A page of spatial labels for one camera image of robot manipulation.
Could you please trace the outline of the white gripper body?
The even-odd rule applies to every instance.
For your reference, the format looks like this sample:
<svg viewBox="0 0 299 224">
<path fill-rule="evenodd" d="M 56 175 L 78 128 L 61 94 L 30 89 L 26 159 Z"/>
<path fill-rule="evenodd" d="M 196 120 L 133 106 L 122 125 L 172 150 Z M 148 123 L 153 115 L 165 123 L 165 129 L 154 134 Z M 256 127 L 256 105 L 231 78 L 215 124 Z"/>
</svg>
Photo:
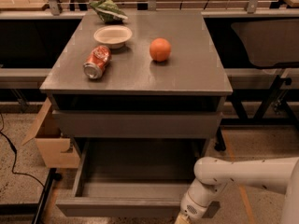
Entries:
<svg viewBox="0 0 299 224">
<path fill-rule="evenodd" d="M 211 202 L 208 205 L 196 203 L 188 193 L 185 193 L 181 203 L 179 217 L 183 220 L 200 220 L 201 218 L 213 218 L 221 208 L 219 202 Z"/>
</svg>

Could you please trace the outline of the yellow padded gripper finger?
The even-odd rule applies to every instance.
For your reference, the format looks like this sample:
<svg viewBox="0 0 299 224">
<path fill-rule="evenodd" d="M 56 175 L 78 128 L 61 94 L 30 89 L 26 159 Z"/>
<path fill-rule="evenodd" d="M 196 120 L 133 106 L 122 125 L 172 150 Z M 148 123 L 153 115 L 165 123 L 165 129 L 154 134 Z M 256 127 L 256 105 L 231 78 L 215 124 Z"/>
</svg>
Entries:
<svg viewBox="0 0 299 224">
<path fill-rule="evenodd" d="M 175 224 L 191 224 L 189 218 L 185 215 L 178 214 Z"/>
</svg>

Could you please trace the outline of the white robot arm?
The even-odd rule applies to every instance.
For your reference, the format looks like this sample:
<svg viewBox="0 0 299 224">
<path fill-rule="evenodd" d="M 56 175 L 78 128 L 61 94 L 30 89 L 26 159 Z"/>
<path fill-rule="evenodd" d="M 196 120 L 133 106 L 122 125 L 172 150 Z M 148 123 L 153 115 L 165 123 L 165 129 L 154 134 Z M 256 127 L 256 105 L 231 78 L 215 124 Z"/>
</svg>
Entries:
<svg viewBox="0 0 299 224">
<path fill-rule="evenodd" d="M 193 224 L 206 213 L 228 183 L 265 189 L 285 196 L 280 224 L 299 221 L 299 158 L 223 161 L 204 157 L 193 168 L 195 179 L 183 195 L 175 224 Z"/>
</svg>

